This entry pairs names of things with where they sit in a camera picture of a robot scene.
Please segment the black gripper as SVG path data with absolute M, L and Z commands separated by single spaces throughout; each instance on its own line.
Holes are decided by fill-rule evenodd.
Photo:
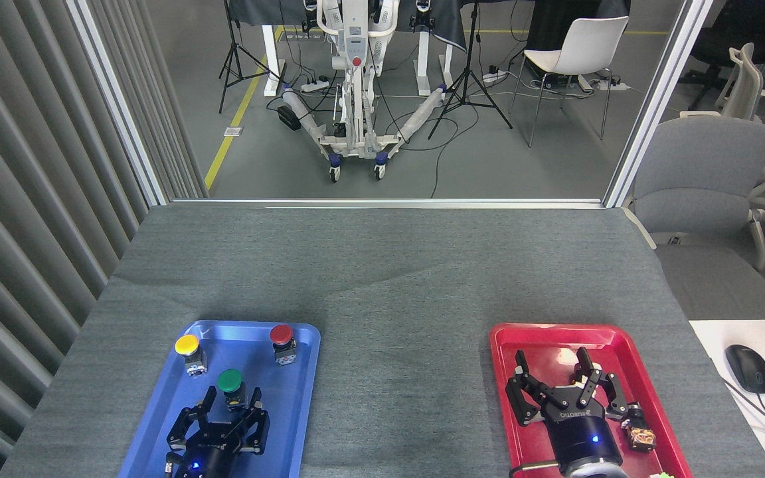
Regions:
M 577 399 L 567 398 L 568 408 L 562 409 L 553 388 L 529 373 L 525 354 L 522 350 L 516 351 L 518 365 L 506 385 L 513 414 L 520 426 L 528 426 L 539 420 L 541 411 L 562 474 L 583 472 L 585 466 L 596 463 L 620 468 L 622 455 L 605 418 L 606 414 L 611 420 L 620 421 L 628 415 L 628 402 L 620 379 L 596 366 L 585 346 L 578 348 L 576 356 L 578 365 L 574 378 L 583 384 L 583 389 Z M 603 387 L 607 395 L 606 412 L 600 402 L 592 399 L 598 386 Z
M 167 436 L 172 453 L 173 477 L 228 477 L 236 455 L 249 451 L 265 453 L 270 417 L 263 409 L 262 390 L 255 388 L 249 405 L 243 406 L 228 428 L 211 428 L 207 420 L 216 398 L 216 388 L 209 386 L 203 401 L 178 415 Z M 199 430 L 187 438 L 191 424 L 197 421 Z

